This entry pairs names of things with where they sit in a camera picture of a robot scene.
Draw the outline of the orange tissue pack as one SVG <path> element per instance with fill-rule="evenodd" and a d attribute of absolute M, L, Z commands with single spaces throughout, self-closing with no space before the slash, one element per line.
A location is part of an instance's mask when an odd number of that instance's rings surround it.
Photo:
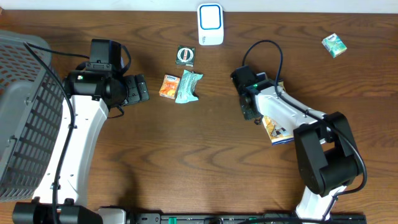
<path fill-rule="evenodd" d="M 180 80 L 180 77 L 165 75 L 162 86 L 159 90 L 159 95 L 173 100 L 176 99 Z"/>

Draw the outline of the yellow snack bag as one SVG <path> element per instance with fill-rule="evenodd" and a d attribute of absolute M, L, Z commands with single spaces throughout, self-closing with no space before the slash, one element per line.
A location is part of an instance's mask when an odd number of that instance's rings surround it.
<path fill-rule="evenodd" d="M 285 128 L 285 126 L 289 126 L 287 107 L 282 105 L 283 101 L 277 97 L 275 85 L 271 85 L 270 90 L 267 92 L 271 94 L 271 99 L 266 100 L 261 105 L 261 114 L 263 115 L 262 121 L 271 143 L 272 145 L 278 145 L 292 142 L 294 140 L 292 129 Z"/>

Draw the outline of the light teal snack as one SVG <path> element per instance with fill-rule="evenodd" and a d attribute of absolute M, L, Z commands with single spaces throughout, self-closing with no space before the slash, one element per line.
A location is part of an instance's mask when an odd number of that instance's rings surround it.
<path fill-rule="evenodd" d="M 184 70 L 175 102 L 185 104 L 191 101 L 198 101 L 198 97 L 194 95 L 194 92 L 197 82 L 202 78 L 203 74 Z"/>

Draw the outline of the dark green round-logo packet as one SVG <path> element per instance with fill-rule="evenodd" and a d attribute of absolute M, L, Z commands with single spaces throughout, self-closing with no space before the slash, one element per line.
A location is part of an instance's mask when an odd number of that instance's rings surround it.
<path fill-rule="evenodd" d="M 195 52 L 196 52 L 195 47 L 187 47 L 179 45 L 177 47 L 177 56 L 175 59 L 175 63 L 177 65 L 183 65 L 188 67 L 194 66 Z"/>

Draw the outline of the teal tissue pack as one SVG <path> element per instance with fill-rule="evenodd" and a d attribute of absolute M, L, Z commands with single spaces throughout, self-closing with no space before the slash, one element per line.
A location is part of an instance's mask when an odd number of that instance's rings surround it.
<path fill-rule="evenodd" d="M 325 37 L 322 40 L 322 45 L 327 49 L 333 58 L 336 58 L 347 50 L 347 47 L 336 33 Z"/>

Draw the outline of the grey plastic basket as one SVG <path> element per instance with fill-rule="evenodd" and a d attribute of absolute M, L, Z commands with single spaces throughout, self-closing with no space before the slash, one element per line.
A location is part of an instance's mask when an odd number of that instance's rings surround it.
<path fill-rule="evenodd" d="M 51 67 L 48 43 L 1 31 L 1 201 L 25 200 L 39 186 L 52 156 L 63 95 L 41 66 Z"/>

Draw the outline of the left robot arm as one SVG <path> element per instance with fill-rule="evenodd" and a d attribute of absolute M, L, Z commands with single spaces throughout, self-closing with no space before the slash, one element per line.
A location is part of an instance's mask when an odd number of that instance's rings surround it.
<path fill-rule="evenodd" d="M 65 79 L 62 122 L 42 180 L 31 202 L 18 202 L 14 223 L 132 223 L 115 206 L 92 211 L 87 181 L 96 142 L 112 107 L 148 100 L 143 75 L 74 70 Z"/>

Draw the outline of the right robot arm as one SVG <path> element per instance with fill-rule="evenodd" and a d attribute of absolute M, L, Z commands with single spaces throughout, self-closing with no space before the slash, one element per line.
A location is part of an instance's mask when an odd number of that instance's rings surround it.
<path fill-rule="evenodd" d="M 296 214 L 301 220 L 330 221 L 331 208 L 354 179 L 366 176 L 364 161 L 346 117 L 313 110 L 285 92 L 278 81 L 248 66 L 231 79 L 246 120 L 269 117 L 293 135 L 298 171 L 305 184 Z"/>

